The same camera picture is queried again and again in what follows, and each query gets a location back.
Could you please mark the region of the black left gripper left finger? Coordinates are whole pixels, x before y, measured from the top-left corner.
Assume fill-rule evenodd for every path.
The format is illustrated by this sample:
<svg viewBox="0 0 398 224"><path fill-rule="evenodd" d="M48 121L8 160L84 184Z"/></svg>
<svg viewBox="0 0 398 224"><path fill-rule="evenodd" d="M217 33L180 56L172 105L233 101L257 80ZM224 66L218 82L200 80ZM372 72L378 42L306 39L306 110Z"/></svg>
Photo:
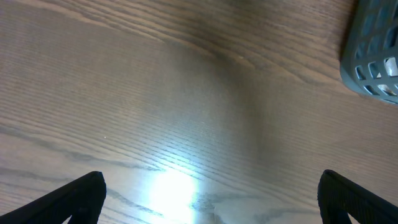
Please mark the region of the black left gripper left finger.
<svg viewBox="0 0 398 224"><path fill-rule="evenodd" d="M90 172L23 207L1 216L1 224L92 223L99 220L106 183L99 171Z"/></svg>

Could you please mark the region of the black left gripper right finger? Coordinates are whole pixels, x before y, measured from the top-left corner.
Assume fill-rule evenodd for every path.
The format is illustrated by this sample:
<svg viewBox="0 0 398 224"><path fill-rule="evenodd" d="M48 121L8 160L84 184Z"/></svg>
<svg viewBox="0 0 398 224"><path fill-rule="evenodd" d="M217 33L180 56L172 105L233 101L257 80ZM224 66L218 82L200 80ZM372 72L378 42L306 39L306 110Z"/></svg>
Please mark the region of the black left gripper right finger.
<svg viewBox="0 0 398 224"><path fill-rule="evenodd" d="M397 223L397 207L333 170L324 170L317 191L323 224Z"/></svg>

